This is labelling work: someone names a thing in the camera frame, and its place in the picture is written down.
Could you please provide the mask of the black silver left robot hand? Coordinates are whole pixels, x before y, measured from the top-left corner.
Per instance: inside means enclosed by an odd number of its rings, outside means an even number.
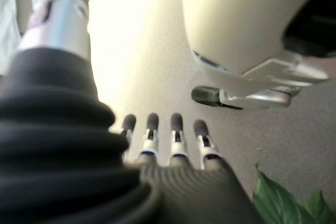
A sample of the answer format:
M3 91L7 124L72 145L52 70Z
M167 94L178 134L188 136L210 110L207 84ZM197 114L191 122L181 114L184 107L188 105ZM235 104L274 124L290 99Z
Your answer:
M171 118L169 163L157 162L159 118L125 160L136 123L98 99L87 0L44 0L1 83L1 223L262 223L205 122L194 124L201 168L182 117Z

